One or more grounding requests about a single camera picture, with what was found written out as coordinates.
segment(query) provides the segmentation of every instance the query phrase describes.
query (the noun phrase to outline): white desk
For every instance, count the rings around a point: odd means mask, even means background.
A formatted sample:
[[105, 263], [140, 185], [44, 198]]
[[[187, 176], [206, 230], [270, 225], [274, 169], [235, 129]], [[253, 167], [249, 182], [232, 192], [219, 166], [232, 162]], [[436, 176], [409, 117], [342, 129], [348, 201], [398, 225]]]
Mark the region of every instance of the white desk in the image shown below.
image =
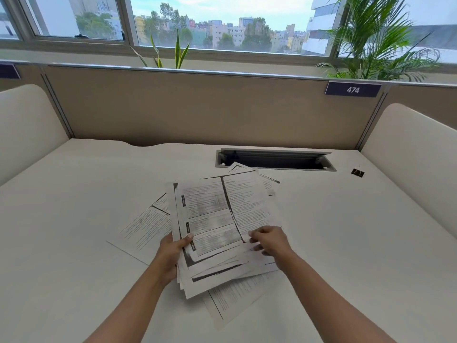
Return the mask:
[[[81, 342], [145, 265], [105, 242], [176, 178], [218, 174], [220, 146], [71, 139], [0, 187], [0, 342]], [[292, 247], [401, 343], [454, 342], [457, 241], [362, 154], [274, 171]], [[351, 174], [354, 167], [363, 178]], [[217, 332], [173, 282], [144, 342], [320, 342], [287, 280]]]

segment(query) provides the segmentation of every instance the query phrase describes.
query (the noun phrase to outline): person's left hand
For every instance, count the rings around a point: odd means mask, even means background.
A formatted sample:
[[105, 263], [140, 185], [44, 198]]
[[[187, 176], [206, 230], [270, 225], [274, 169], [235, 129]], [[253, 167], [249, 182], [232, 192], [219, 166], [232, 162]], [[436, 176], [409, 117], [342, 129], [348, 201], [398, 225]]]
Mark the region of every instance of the person's left hand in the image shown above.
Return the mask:
[[165, 285], [176, 278], [176, 263], [178, 262], [179, 254], [182, 248], [192, 241], [193, 237], [193, 234], [189, 234], [183, 239], [174, 242], [173, 236], [169, 233], [160, 241], [159, 250], [157, 250], [151, 266], [155, 267], [159, 272]]

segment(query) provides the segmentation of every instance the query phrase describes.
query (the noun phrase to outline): desk power outlet compartment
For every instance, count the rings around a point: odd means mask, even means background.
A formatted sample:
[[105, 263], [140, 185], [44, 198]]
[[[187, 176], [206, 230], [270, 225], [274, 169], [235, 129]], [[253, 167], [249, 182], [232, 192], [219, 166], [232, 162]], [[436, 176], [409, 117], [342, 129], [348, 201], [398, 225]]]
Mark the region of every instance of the desk power outlet compartment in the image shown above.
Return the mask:
[[216, 152], [216, 167], [229, 167], [233, 162], [249, 167], [274, 170], [336, 171], [328, 161], [330, 153], [294, 150], [258, 150], [222, 148]]

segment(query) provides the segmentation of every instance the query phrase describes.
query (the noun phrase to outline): hand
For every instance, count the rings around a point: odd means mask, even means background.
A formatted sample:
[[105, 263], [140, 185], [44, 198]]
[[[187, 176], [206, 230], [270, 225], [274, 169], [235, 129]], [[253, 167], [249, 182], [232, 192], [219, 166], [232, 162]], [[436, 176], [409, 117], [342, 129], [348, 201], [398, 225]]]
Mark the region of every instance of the hand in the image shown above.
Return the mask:
[[193, 234], [189, 234], [183, 239], [174, 242], [173, 236], [169, 233], [160, 241], [159, 250], [150, 267], [159, 272], [160, 279], [167, 285], [176, 278], [176, 263], [178, 262], [182, 248], [189, 245], [193, 239]]
[[289, 256], [295, 254], [290, 248], [286, 234], [278, 226], [262, 226], [249, 231], [248, 234], [251, 237], [250, 243], [260, 242], [254, 247], [254, 250], [263, 250], [262, 254], [274, 257], [279, 269], [282, 269]]

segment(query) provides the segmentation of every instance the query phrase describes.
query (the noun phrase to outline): forearm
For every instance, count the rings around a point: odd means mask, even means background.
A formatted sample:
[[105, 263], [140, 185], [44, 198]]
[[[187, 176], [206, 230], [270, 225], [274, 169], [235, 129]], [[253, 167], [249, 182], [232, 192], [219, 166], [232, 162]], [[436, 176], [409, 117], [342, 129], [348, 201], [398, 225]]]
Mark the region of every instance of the forearm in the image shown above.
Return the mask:
[[324, 343], [394, 343], [370, 319], [330, 287], [310, 265], [291, 252], [282, 270]]
[[85, 342], [140, 343], [165, 285], [152, 263]]

